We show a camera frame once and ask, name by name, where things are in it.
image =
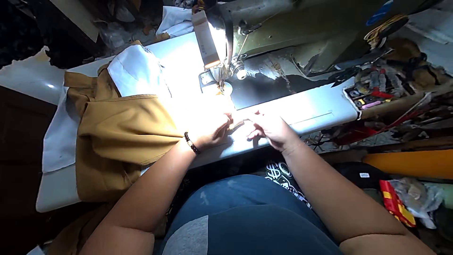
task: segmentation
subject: brown fabric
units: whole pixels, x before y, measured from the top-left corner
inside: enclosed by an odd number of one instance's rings
[[[97,78],[65,73],[82,117],[75,164],[82,201],[117,200],[140,177],[140,165],[157,161],[182,137],[156,95],[121,98],[107,66]]]
[[[49,246],[49,255],[77,255],[88,238],[110,212],[116,202],[100,205],[65,227]],[[163,217],[153,232],[156,238],[165,237],[167,217]]]
[[[395,49],[392,53],[384,56],[386,60],[396,60],[400,62],[409,62],[411,58],[421,56],[421,51],[416,43],[409,39],[396,38],[387,42],[390,48]],[[443,69],[437,69],[426,61],[419,63],[419,66],[429,65],[429,69],[436,74],[440,84],[446,83],[450,78],[445,74]],[[413,86],[418,90],[428,90],[435,86],[435,78],[426,69],[417,69],[413,72]]]

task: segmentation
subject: beaded bracelet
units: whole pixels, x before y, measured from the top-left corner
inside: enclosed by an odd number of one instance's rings
[[[186,142],[190,146],[190,148],[193,150],[193,152],[195,152],[196,155],[200,154],[201,152],[197,149],[197,147],[195,147],[193,142],[190,140],[189,134],[187,132],[184,133],[184,137],[186,138]]]

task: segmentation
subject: white fabric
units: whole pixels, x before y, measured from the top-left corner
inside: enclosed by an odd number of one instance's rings
[[[174,6],[164,6],[162,23],[156,35],[167,33],[170,38],[193,32],[192,10]]]
[[[47,129],[43,143],[43,173],[67,167],[76,161],[77,127],[80,117],[63,87],[57,111]]]
[[[44,255],[44,252],[39,246],[36,246],[33,250],[27,253],[27,255]]]
[[[122,97],[141,94],[171,97],[159,60],[141,45],[132,45],[118,54],[107,70]]]

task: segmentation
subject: sticker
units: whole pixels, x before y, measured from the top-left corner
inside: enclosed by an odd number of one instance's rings
[[[386,2],[371,18],[366,22],[366,26],[372,26],[382,19],[390,11],[393,5],[393,0]]]

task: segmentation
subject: garment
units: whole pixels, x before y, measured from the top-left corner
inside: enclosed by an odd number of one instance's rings
[[[140,177],[141,166],[182,137],[156,95],[120,97],[107,65],[97,78],[65,73],[68,97],[82,117],[77,131],[76,181],[82,201],[114,201]]]
[[[341,254],[312,210],[282,186],[254,175],[213,182],[190,196],[172,222],[159,254],[190,251]]]

